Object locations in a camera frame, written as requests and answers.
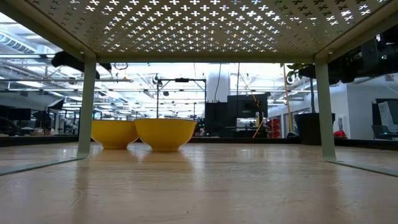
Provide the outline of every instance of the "red object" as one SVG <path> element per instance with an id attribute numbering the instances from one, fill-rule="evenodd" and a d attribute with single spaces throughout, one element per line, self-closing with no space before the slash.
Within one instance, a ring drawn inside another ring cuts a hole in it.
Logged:
<path id="1" fill-rule="evenodd" d="M 344 133 L 344 131 L 336 131 L 333 135 L 335 138 L 347 138 L 347 135 Z"/>

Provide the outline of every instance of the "bowl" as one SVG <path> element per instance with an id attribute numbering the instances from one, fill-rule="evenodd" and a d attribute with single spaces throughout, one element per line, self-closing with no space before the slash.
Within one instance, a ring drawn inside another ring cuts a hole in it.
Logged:
<path id="1" fill-rule="evenodd" d="M 127 149 L 138 134 L 134 121 L 93 120 L 91 137 L 104 149 Z"/>
<path id="2" fill-rule="evenodd" d="M 136 119 L 138 136 L 154 152 L 175 152 L 187 143 L 195 130 L 196 121 L 184 119 Z"/>

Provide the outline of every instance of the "white pillar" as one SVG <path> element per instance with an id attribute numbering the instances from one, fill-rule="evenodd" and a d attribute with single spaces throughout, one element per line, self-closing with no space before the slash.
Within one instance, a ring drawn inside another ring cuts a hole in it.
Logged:
<path id="1" fill-rule="evenodd" d="M 331 122 L 331 105 L 329 91 L 328 62 L 325 58 L 315 59 L 317 73 L 319 122 L 321 129 L 322 153 L 326 160 L 336 160 L 333 123 Z"/>
<path id="2" fill-rule="evenodd" d="M 209 65 L 207 76 L 207 101 L 209 103 L 227 102 L 227 96 L 231 94 L 231 82 L 229 80 L 229 64 Z"/>
<path id="3" fill-rule="evenodd" d="M 86 54 L 85 75 L 83 83 L 83 100 L 81 102 L 80 132 L 78 157 L 88 156 L 91 141 L 91 120 L 93 117 L 94 85 L 96 72 L 96 57 L 94 54 Z"/>

